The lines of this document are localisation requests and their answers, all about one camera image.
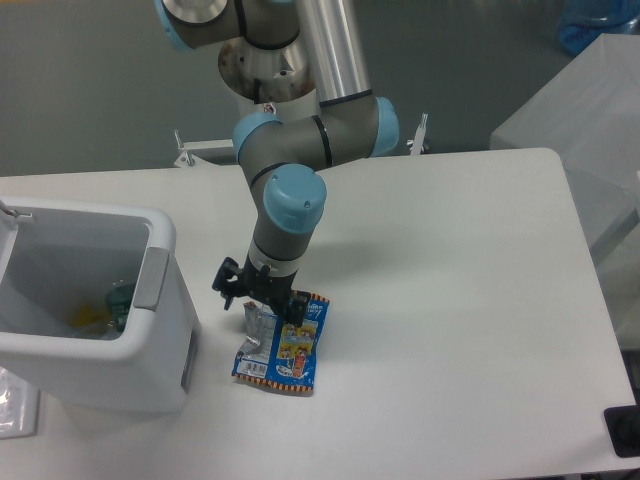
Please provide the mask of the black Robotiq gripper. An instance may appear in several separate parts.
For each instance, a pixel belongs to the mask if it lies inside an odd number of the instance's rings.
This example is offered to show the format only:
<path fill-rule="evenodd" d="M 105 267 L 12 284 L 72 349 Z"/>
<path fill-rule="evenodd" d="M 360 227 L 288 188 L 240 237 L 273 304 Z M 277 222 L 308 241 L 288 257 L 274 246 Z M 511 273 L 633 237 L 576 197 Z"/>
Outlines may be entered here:
<path fill-rule="evenodd" d="M 249 297 L 268 304 L 285 324 L 300 327 L 303 324 L 311 300 L 307 291 L 293 291 L 296 273 L 273 276 L 264 269 L 257 269 L 249 259 L 243 269 L 231 257 L 226 257 L 219 267 L 212 289 L 224 299 L 227 311 L 236 298 Z"/>

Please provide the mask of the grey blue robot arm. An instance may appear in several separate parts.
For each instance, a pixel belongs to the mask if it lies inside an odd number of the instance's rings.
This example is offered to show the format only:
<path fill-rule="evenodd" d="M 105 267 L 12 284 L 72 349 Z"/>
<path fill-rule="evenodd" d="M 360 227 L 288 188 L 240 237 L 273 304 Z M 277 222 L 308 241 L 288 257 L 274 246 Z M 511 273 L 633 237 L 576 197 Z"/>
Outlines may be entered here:
<path fill-rule="evenodd" d="M 232 142 L 257 209 L 244 263 L 226 259 L 213 287 L 300 325 L 310 294 L 292 284 L 327 196 L 321 171 L 382 156 L 399 140 L 392 103 L 371 88 L 351 1 L 160 1 L 170 40 L 219 44 L 225 84 L 254 111 Z"/>

